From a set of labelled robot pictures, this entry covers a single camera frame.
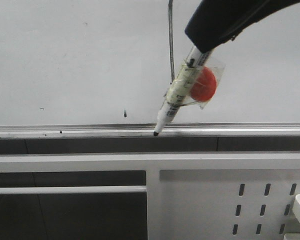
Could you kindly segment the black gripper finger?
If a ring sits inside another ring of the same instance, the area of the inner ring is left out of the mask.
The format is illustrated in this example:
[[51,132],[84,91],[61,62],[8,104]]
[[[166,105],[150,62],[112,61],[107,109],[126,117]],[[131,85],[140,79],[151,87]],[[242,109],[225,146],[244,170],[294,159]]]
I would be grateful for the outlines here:
[[299,0],[203,0],[184,32],[202,53],[236,38],[245,28]]

